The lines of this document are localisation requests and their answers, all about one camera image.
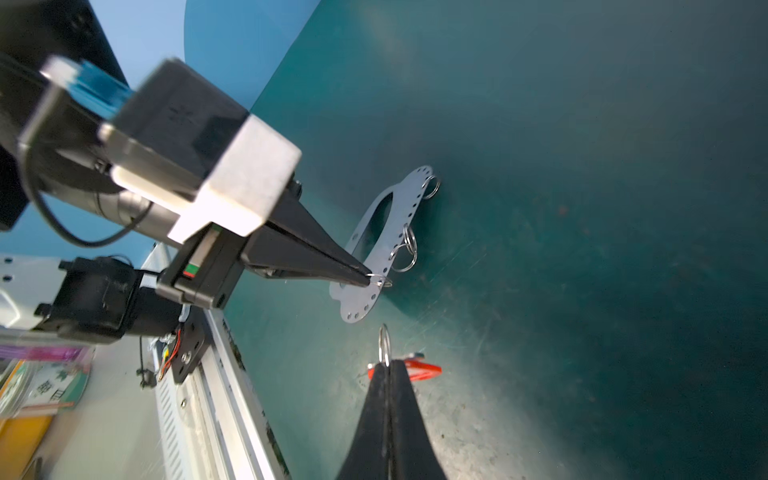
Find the silver ring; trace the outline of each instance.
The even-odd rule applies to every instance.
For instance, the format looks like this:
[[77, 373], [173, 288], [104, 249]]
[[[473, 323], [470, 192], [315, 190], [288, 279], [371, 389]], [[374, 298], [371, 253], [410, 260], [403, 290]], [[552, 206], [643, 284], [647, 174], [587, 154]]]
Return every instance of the silver ring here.
[[387, 275], [381, 275], [379, 273], [367, 273], [366, 276], [370, 276], [371, 278], [373, 278], [374, 276], [377, 276], [378, 278], [380, 278], [380, 280], [376, 281], [376, 285], [382, 288], [389, 288], [392, 286], [392, 281], [389, 279]]
[[379, 362], [389, 366], [389, 330], [386, 323], [379, 328]]
[[414, 265], [416, 265], [416, 258], [418, 258], [418, 252], [419, 252], [419, 246], [416, 244], [416, 235], [413, 233], [413, 229], [410, 226], [403, 227], [402, 229], [402, 235], [403, 235], [403, 242], [395, 247], [394, 250], [389, 254], [389, 259], [395, 258], [395, 255], [397, 255], [397, 251], [400, 250], [403, 247], [406, 247], [408, 249], [408, 252], [413, 255], [413, 258], [411, 259], [411, 263], [405, 267], [405, 268], [395, 268], [392, 267], [391, 270], [402, 273], [407, 272], [408, 270], [412, 269]]
[[425, 195], [423, 198], [424, 200], [429, 200], [430, 198], [434, 197], [437, 193], [437, 190], [440, 188], [440, 179], [437, 178], [435, 175], [429, 175], [426, 180], [424, 180], [424, 183], [422, 184], [422, 190], [426, 188], [427, 185], [429, 185], [429, 182], [432, 180], [437, 180], [437, 183], [435, 184], [435, 189], [429, 192], [429, 195]]

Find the teal surface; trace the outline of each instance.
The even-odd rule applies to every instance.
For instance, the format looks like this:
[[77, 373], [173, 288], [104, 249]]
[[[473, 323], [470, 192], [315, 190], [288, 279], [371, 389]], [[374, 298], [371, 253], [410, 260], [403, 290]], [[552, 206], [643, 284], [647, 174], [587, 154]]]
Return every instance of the teal surface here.
[[450, 478], [764, 478], [764, 2], [323, 0], [253, 112], [341, 244], [431, 164], [419, 261], [345, 324], [246, 274], [227, 315], [296, 479], [332, 478], [389, 325]]

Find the gray plate with holes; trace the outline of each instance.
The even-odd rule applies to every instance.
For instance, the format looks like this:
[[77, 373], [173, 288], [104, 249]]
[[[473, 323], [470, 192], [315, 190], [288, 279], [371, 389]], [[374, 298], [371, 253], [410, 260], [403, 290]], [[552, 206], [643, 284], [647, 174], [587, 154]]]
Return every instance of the gray plate with holes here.
[[425, 165], [417, 168], [402, 182], [392, 185], [380, 193], [357, 224], [352, 237], [344, 247], [344, 250], [349, 253], [355, 251], [376, 208], [387, 195], [392, 194], [392, 206], [389, 208], [389, 216], [384, 228], [376, 241], [376, 245], [373, 246], [371, 253], [363, 262], [373, 272], [370, 285], [361, 287], [331, 283], [331, 298], [341, 302], [341, 318], [345, 322], [354, 323], [362, 320], [379, 299], [381, 289], [386, 283], [386, 276], [392, 269], [392, 262], [396, 257], [396, 255], [392, 255], [392, 252], [403, 243], [403, 231], [411, 224], [411, 219], [416, 213], [416, 209], [419, 208], [432, 178], [435, 178], [432, 175], [432, 167]]

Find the green tabletop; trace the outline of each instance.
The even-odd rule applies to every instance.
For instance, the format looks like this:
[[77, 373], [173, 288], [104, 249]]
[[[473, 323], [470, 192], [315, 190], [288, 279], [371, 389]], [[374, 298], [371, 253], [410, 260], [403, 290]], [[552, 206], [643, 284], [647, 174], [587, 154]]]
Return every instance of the green tabletop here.
[[[333, 478], [389, 325], [450, 478], [759, 478], [761, 2], [323, 0], [253, 112], [342, 245], [430, 164], [419, 261], [349, 325], [243, 275], [233, 336], [295, 479]], [[243, 61], [257, 61], [248, 58]]]

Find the red object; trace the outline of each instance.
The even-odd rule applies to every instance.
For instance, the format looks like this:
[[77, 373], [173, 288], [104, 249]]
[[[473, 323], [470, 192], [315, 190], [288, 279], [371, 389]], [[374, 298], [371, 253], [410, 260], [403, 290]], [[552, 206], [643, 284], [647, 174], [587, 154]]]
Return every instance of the red object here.
[[[414, 359], [403, 360], [408, 369], [408, 377], [411, 382], [418, 382], [420, 380], [433, 379], [442, 373], [442, 367], [437, 365], [430, 365], [429, 363], [420, 362]], [[368, 379], [373, 378], [373, 369], [368, 370]]]

